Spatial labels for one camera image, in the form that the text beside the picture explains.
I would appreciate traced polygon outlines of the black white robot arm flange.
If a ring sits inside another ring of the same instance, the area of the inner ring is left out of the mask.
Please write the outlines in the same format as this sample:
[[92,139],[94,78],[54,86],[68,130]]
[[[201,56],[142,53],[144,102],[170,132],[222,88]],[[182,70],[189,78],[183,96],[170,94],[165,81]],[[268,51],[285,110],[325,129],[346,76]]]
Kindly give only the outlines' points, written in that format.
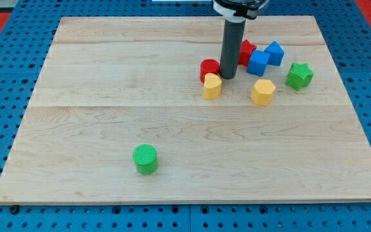
[[262,15],[269,3],[269,0],[213,0],[213,8],[227,21],[242,23]]

